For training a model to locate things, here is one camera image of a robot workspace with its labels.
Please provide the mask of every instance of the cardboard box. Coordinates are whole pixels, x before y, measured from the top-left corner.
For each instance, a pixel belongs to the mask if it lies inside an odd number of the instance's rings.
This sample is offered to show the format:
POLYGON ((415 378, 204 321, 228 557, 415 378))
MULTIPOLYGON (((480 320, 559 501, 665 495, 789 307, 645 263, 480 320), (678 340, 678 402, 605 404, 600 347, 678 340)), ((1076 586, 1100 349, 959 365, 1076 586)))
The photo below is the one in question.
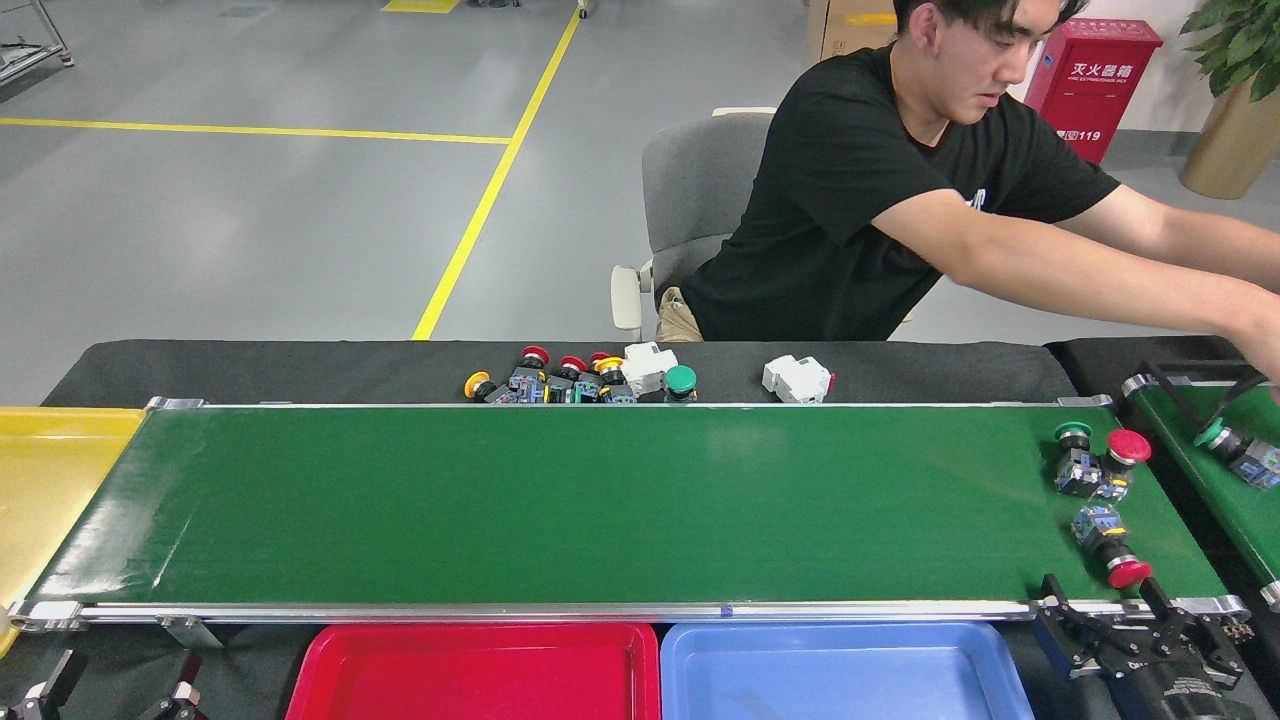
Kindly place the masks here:
POLYGON ((809 59, 882 47, 893 40, 892 0, 809 0, 809 59))

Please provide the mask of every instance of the white wall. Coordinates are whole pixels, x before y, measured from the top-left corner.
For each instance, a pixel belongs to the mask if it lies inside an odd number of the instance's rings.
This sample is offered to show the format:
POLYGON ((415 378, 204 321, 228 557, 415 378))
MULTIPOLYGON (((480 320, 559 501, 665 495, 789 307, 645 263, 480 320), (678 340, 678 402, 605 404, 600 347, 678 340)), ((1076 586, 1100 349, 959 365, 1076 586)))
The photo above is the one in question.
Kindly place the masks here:
MULTIPOLYGON (((1165 45, 1156 50, 1151 64, 1138 82, 1133 100, 1120 120, 1121 129, 1187 131, 1199 132, 1213 105, 1208 79, 1199 74, 1194 53, 1185 49, 1212 35, 1201 32, 1179 36, 1187 15, 1199 8, 1202 0, 1093 0, 1080 17, 1139 19, 1151 26, 1165 45)), ((1039 59, 1032 63, 1032 72, 1039 59)), ((1010 88, 1015 97, 1024 97, 1030 85, 1027 82, 1010 88)))

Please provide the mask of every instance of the yellow tray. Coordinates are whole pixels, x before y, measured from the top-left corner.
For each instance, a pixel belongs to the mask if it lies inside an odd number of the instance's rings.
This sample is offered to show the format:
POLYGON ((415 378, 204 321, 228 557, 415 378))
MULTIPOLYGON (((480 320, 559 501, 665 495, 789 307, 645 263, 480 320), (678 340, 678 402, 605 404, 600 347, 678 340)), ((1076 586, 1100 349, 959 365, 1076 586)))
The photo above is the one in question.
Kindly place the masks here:
MULTIPOLYGON (((143 415, 0 407, 0 607, 20 600, 38 578, 143 415)), ((15 634, 0 624, 0 657, 15 634)))

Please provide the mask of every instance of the khaki pants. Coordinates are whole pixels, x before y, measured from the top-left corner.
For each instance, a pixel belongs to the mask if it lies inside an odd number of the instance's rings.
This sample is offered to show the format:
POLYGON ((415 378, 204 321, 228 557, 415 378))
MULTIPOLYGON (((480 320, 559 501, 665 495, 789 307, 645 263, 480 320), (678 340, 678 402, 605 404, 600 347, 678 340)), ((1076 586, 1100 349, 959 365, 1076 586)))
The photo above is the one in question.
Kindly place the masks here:
POLYGON ((698 329, 698 320, 685 305, 684 296, 678 287, 668 287, 662 293, 662 302, 658 304, 658 333, 654 338, 658 342, 701 342, 703 333, 698 329))

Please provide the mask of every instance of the red tray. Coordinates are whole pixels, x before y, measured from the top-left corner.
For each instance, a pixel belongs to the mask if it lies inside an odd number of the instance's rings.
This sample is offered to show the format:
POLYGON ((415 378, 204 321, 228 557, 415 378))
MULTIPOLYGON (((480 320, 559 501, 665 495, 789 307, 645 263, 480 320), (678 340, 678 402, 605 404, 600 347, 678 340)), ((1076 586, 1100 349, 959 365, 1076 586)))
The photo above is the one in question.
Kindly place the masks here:
POLYGON ((659 720, 660 705, 644 624, 337 625, 285 720, 659 720))

